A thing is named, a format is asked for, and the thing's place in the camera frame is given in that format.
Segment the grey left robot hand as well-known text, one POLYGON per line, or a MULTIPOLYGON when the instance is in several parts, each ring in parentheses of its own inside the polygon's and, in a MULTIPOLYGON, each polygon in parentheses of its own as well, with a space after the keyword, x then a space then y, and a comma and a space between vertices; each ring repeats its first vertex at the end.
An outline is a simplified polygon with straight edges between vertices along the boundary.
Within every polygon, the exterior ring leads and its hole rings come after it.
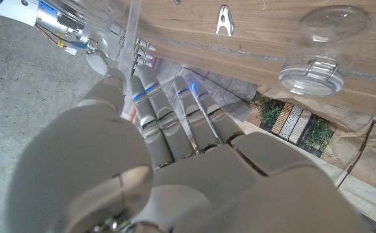
POLYGON ((189 139, 144 65, 109 69, 25 148, 11 232, 367 232, 306 155, 246 134, 200 84, 175 79, 189 139))

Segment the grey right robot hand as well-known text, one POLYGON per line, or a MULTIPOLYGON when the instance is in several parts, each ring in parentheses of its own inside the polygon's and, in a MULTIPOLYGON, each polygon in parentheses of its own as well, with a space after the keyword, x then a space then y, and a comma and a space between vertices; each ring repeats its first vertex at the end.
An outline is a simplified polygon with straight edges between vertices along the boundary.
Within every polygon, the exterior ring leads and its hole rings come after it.
MULTIPOLYGON (((93 28, 85 27, 80 41, 84 42, 89 49, 85 58, 90 67, 101 75, 107 73, 108 67, 118 67, 125 37, 126 31, 116 23, 107 32, 99 32, 93 28)), ((131 74, 134 74, 141 65, 152 67, 154 51, 156 51, 156 47, 153 44, 137 36, 133 48, 134 61, 131 74)))

